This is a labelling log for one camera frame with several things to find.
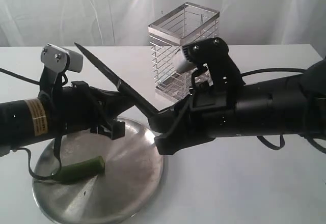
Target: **white backdrop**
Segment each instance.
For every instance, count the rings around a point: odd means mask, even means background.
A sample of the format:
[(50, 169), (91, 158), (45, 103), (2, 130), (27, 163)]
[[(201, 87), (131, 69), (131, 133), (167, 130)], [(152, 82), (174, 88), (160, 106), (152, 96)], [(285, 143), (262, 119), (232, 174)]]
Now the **white backdrop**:
[(310, 43), (326, 55), (326, 0), (0, 0), (0, 46), (148, 45), (147, 25), (186, 1), (221, 11), (228, 44)]

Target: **rectangular wire cage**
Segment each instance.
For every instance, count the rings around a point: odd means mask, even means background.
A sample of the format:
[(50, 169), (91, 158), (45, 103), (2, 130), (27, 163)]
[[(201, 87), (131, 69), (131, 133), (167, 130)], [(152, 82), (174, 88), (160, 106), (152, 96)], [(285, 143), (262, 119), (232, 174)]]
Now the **rectangular wire cage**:
[[(217, 37), (219, 17), (217, 10), (187, 2), (148, 26), (156, 92), (174, 102), (189, 93), (192, 71), (178, 74), (170, 59), (182, 45)], [(210, 81), (209, 72), (201, 80)]]

